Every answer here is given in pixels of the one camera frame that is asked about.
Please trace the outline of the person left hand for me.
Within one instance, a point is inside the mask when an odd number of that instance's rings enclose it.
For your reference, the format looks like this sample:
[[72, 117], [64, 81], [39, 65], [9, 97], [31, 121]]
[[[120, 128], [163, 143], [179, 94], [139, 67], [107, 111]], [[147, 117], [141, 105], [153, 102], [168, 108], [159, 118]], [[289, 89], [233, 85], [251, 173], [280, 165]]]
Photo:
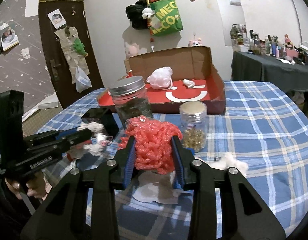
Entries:
[[[8, 189], [18, 198], [22, 199], [20, 192], [21, 187], [20, 184], [17, 181], [12, 181], [10, 179], [5, 178], [5, 183], [8, 187]], [[28, 197], [34, 197], [34, 198], [40, 198], [43, 199], [46, 195], [46, 182], [44, 179], [44, 174], [42, 171], [39, 171], [35, 173], [34, 179], [29, 180], [26, 183], [27, 190], [27, 196]]]

